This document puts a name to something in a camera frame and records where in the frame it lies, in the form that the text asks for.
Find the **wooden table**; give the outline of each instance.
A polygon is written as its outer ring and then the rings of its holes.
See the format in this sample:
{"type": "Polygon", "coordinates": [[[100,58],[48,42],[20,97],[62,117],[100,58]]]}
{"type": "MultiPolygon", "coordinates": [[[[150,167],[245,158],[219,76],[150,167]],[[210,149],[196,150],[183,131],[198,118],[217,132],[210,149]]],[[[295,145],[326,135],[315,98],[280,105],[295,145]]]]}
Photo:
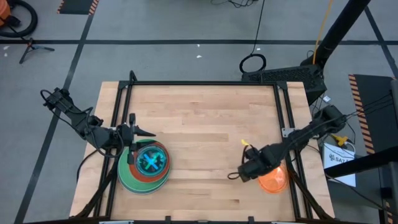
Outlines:
{"type": "MultiPolygon", "coordinates": [[[[102,83],[95,115],[104,119],[103,126],[110,126],[117,86],[117,82],[102,83]]],[[[288,83],[288,87],[296,127],[302,128],[311,120],[303,85],[288,83]]],[[[281,91],[280,95],[287,125],[281,91]]],[[[226,178],[240,165],[241,139],[256,147],[282,140],[271,86],[138,85],[132,89],[129,109],[137,124],[155,133],[169,150],[172,172],[167,183],[149,195],[131,193],[118,182],[112,219],[164,220],[170,215],[172,220],[246,221],[248,216],[256,221],[295,220],[289,188],[267,194],[257,180],[242,183],[226,178]]],[[[315,141],[310,145],[317,147],[315,141]]],[[[93,150],[88,144],[85,155],[93,150]]],[[[308,147],[302,160],[309,191],[334,216],[318,152],[308,147]]],[[[70,215],[77,214],[98,188],[102,164],[103,156],[96,153],[82,167],[70,215]]],[[[297,194],[304,217],[298,189],[297,194]]]]}

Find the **gray floor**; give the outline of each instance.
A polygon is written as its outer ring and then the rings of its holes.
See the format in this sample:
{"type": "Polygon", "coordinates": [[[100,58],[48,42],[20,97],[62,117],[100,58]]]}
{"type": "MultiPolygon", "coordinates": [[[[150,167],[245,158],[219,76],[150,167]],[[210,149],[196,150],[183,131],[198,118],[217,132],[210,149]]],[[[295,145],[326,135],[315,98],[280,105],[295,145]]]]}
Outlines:
{"type": "MultiPolygon", "coordinates": [[[[61,0],[27,0],[39,15],[32,37],[42,40],[79,40],[87,16],[59,15],[61,0]]],[[[335,1],[324,34],[347,1],[335,1]]],[[[315,40],[327,9],[327,0],[266,0],[259,38],[262,40],[315,40]]],[[[369,8],[386,40],[398,40],[393,0],[372,1],[369,8]]],[[[124,1],[101,0],[88,40],[253,39],[261,1],[247,8],[231,4],[214,6],[210,0],[124,1]]],[[[377,40],[362,14],[345,40],[377,40]]],[[[39,91],[62,87],[76,45],[49,45],[54,52],[30,53],[18,61],[24,45],[0,44],[0,217],[13,223],[48,130],[51,113],[42,106],[39,91]]],[[[267,57],[267,68],[298,65],[313,45],[258,45],[267,57]]],[[[95,106],[103,81],[127,79],[134,70],[140,80],[239,80],[239,62],[252,45],[85,45],[73,76],[70,92],[80,108],[95,106]]],[[[398,46],[389,46],[398,57],[398,46]]],[[[252,61],[246,70],[259,67],[252,61]]],[[[379,45],[340,45],[325,67],[327,95],[342,112],[355,110],[348,74],[392,77],[379,45]]],[[[366,155],[356,118],[357,154],[366,155]]],[[[351,136],[349,129],[341,135],[351,136]]],[[[75,190],[76,169],[85,142],[58,123],[43,170],[38,179],[25,222],[66,218],[75,190]]],[[[341,186],[330,184],[336,216],[353,222],[377,223],[377,210],[347,200],[341,186]]]]}

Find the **orange object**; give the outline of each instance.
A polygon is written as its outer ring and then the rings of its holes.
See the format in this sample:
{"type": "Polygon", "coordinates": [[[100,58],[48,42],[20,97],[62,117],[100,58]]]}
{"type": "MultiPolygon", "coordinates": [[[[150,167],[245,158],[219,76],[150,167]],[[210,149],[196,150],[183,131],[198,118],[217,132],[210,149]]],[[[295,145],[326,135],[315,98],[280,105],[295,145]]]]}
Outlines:
{"type": "Polygon", "coordinates": [[[258,179],[261,188],[270,194],[281,193],[286,189],[287,183],[289,182],[284,165],[280,165],[269,174],[260,176],[258,179]]]}
{"type": "Polygon", "coordinates": [[[10,6],[8,5],[6,0],[0,0],[0,16],[6,20],[8,16],[11,15],[10,6]]]}

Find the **wooden tabletop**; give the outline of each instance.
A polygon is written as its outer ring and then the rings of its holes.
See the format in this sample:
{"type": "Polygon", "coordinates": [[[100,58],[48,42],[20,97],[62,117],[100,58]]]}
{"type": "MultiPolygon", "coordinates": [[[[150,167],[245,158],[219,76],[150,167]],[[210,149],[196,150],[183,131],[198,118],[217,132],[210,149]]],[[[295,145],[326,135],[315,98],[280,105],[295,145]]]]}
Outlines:
{"type": "MultiPolygon", "coordinates": [[[[103,126],[110,126],[117,86],[102,83],[95,115],[104,119],[103,126]]],[[[302,128],[311,120],[303,85],[288,87],[296,127],[302,128]]],[[[240,165],[241,139],[258,148],[282,140],[271,86],[137,85],[129,112],[169,150],[172,171],[166,184],[149,195],[131,193],[118,182],[112,219],[164,220],[170,215],[172,220],[245,221],[254,216],[256,221],[294,221],[289,188],[268,194],[257,180],[242,183],[226,177],[240,165]]],[[[315,141],[310,145],[317,147],[315,141]]],[[[85,155],[93,150],[88,144],[85,155]]],[[[334,216],[319,153],[308,147],[302,160],[309,191],[334,216]]],[[[102,163],[103,156],[96,153],[81,168],[70,215],[77,214],[98,188],[102,163]]],[[[298,189],[297,193],[304,217],[302,195],[298,189]]],[[[101,214],[108,191],[103,198],[101,214]]]]}

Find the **black stand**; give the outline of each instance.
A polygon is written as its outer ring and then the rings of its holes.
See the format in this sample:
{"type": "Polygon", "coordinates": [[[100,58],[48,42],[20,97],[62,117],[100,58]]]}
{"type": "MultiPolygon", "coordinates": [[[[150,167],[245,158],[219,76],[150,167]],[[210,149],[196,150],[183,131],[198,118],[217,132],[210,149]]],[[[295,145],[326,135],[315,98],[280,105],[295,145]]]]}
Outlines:
{"type": "Polygon", "coordinates": [[[6,26],[8,26],[8,28],[10,28],[14,33],[16,33],[16,34],[19,36],[19,38],[21,38],[22,40],[24,40],[24,41],[27,42],[27,47],[26,47],[26,49],[25,49],[25,52],[24,52],[24,54],[22,55],[21,59],[19,60],[19,63],[20,63],[20,64],[24,63],[24,60],[25,60],[26,55],[27,55],[29,52],[31,52],[31,51],[34,51],[34,50],[37,50],[37,49],[44,49],[44,50],[49,50],[49,51],[54,51],[54,50],[55,50],[55,49],[52,49],[52,48],[50,48],[50,47],[43,47],[43,46],[39,46],[39,45],[36,45],[36,44],[34,45],[34,44],[33,44],[33,42],[34,42],[33,38],[30,38],[29,41],[28,41],[28,40],[25,39],[23,36],[20,36],[19,33],[18,33],[18,31],[16,31],[14,28],[12,28],[12,26],[9,25],[5,19],[3,19],[2,17],[0,17],[0,20],[1,20],[6,26]]]}

